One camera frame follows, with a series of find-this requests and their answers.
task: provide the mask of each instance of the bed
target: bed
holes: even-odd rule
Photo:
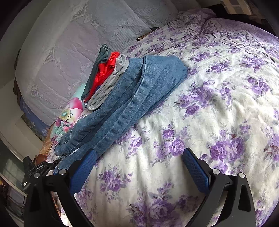
[[[122,52],[175,55],[188,76],[98,159],[75,194],[88,219],[94,226],[185,226],[203,199],[181,159],[190,147],[211,168],[246,174],[262,226],[279,200],[278,38],[199,9]],[[47,161],[55,159],[50,145]],[[70,225],[63,210],[61,218]]]

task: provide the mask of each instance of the purple floral bedsheet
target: purple floral bedsheet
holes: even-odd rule
[[[257,226],[278,203],[279,41],[214,17],[187,11],[125,51],[176,55],[188,78],[114,142],[75,195],[95,226],[185,226],[204,197],[182,162],[186,147],[222,173],[246,174]]]

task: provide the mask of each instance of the red garment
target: red garment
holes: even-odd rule
[[[119,52],[112,52],[111,56],[109,57],[106,63],[99,64],[99,70],[97,72],[97,75],[95,76],[90,92],[87,98],[84,100],[85,103],[91,99],[91,97],[93,96],[96,90],[96,87],[101,86],[104,83],[104,81],[112,74],[115,68],[116,59],[118,58],[119,55],[120,55]]]

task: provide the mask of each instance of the metal bolt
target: metal bolt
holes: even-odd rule
[[[218,175],[220,173],[220,170],[219,169],[213,169],[212,172],[215,174],[215,175]]]
[[[242,172],[239,173],[239,176],[240,176],[241,178],[245,178],[245,174],[242,173]]]
[[[60,174],[60,175],[64,175],[66,172],[67,172],[67,170],[62,169],[62,170],[59,171],[59,174]]]
[[[35,178],[39,178],[39,176],[40,176],[40,173],[38,173],[38,172],[34,174]]]

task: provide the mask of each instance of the jeans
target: jeans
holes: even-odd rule
[[[55,172],[68,169],[89,150],[100,157],[142,116],[166,99],[186,76],[187,68],[176,56],[131,58],[103,105],[79,120],[59,141],[55,154],[64,157]]]

